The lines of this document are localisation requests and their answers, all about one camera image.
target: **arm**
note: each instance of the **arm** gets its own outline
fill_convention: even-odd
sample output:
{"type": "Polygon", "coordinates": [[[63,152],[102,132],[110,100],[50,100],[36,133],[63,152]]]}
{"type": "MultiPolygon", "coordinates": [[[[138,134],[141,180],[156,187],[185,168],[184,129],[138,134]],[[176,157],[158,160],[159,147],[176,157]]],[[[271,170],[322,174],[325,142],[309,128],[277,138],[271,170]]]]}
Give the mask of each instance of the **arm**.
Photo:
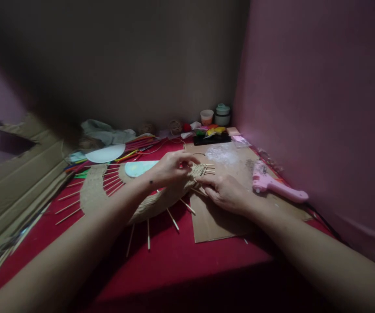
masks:
{"type": "Polygon", "coordinates": [[[279,246],[297,270],[343,311],[375,312],[375,263],[308,224],[267,210],[261,198],[232,176],[203,176],[208,196],[221,208],[240,214],[279,246]]]}
{"type": "Polygon", "coordinates": [[[193,162],[199,163],[189,153],[168,153],[123,186],[103,208],[85,215],[0,290],[0,312],[57,312],[65,307],[139,204],[154,190],[187,175],[193,162]]]}

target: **glue gun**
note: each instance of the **glue gun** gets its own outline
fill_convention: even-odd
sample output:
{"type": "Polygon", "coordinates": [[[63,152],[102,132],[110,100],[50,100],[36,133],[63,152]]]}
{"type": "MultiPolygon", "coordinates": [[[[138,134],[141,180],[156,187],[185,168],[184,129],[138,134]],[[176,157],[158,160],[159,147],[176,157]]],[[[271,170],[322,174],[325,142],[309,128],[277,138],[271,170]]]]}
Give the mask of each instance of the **glue gun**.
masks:
{"type": "Polygon", "coordinates": [[[257,193],[264,192],[267,189],[278,193],[279,195],[296,203],[303,203],[309,199],[309,196],[304,191],[297,191],[267,174],[267,166],[262,161],[257,161],[254,165],[254,173],[252,174],[252,187],[257,193]]]}

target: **forearm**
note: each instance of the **forearm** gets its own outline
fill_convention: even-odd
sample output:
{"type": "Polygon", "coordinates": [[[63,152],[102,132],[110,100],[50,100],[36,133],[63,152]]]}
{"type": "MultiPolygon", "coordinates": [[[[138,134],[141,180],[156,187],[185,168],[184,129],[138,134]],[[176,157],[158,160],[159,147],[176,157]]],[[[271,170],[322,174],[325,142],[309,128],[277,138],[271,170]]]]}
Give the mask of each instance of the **forearm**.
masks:
{"type": "Polygon", "coordinates": [[[66,305],[155,188],[145,174],[76,222],[0,290],[0,312],[52,312],[66,305]]]}
{"type": "Polygon", "coordinates": [[[248,218],[260,226],[290,262],[338,308],[375,312],[375,263],[308,224],[259,206],[253,195],[248,218]]]}

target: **clear plastic bag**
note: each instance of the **clear plastic bag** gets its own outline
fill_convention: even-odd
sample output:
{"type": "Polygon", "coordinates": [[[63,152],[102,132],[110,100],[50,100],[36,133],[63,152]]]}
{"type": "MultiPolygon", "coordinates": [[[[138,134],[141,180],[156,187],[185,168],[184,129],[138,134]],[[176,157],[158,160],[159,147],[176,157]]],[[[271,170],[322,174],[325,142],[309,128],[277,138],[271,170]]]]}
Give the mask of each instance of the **clear plastic bag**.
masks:
{"type": "Polygon", "coordinates": [[[250,146],[252,146],[252,144],[250,144],[250,143],[248,142],[248,140],[245,139],[245,138],[242,137],[242,136],[232,136],[231,138],[232,138],[232,140],[233,140],[233,142],[234,142],[234,144],[235,144],[235,146],[236,146],[237,148],[245,148],[245,147],[250,147],[250,146]]]}

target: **glue residue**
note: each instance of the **glue residue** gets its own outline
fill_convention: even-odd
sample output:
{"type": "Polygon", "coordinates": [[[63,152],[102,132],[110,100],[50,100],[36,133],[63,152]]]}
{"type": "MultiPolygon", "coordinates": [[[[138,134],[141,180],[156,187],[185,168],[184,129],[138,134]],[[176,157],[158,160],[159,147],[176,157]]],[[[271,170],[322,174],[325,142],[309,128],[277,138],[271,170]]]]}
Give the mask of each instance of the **glue residue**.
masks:
{"type": "Polygon", "coordinates": [[[239,157],[231,143],[220,143],[210,147],[206,151],[206,157],[225,166],[237,164],[239,157]]]}

